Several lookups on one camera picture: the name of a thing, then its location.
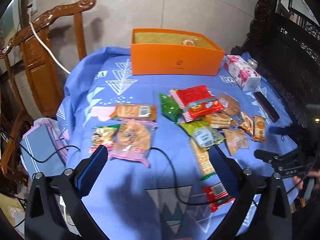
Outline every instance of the cardboard box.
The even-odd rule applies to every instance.
[[[240,56],[227,55],[224,67],[242,91],[255,90],[261,80],[260,75]]]
[[[132,73],[215,76],[225,52],[199,33],[167,29],[133,29]]]

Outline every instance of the black phone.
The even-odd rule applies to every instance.
[[[273,122],[276,122],[279,120],[279,114],[277,111],[273,108],[273,106],[270,104],[270,102],[265,98],[265,96],[261,92],[254,92],[254,97],[258,101],[258,103],[262,106],[262,108],[266,111],[268,116],[271,118]]]

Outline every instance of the ceiling light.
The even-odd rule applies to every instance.
[[[7,7],[7,8],[9,8],[9,6],[10,6],[10,5],[12,5],[13,1],[14,1],[14,0],[12,0],[12,1],[9,3],[9,5],[8,5],[8,7]]]

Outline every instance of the tissue box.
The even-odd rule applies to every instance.
[[[242,91],[255,90],[259,84],[260,75],[237,55],[227,55],[224,68],[230,73]]]

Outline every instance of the carved wood furniture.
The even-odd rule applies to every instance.
[[[48,39],[49,25],[56,19],[63,16],[74,17],[74,29],[79,59],[83,59],[87,53],[84,43],[82,12],[91,9],[95,5],[95,0],[79,0],[69,5],[56,6],[53,9],[44,12],[33,21],[34,29],[40,39],[50,48]],[[22,129],[29,129],[33,120],[27,113],[19,94],[16,82],[12,76],[9,52],[13,47],[19,46],[22,52],[22,59],[35,102],[42,116],[53,117],[62,101],[63,92],[58,85],[55,63],[48,52],[34,37],[31,27],[27,26],[18,31],[9,41],[8,45],[0,50],[0,59],[4,59],[9,78],[12,83],[14,96],[18,102],[20,113],[16,118],[11,130],[11,136],[21,140]],[[16,151],[19,146],[9,138],[4,154],[1,159],[1,169],[5,177],[14,180],[17,183],[27,183],[28,177],[16,166]]]
[[[320,27],[304,15],[296,21],[284,17],[280,1],[258,1],[242,49],[258,61],[258,71],[282,97],[292,121],[306,126],[306,105],[320,102]],[[312,0],[308,5],[312,9]],[[290,2],[289,12],[294,13]]]

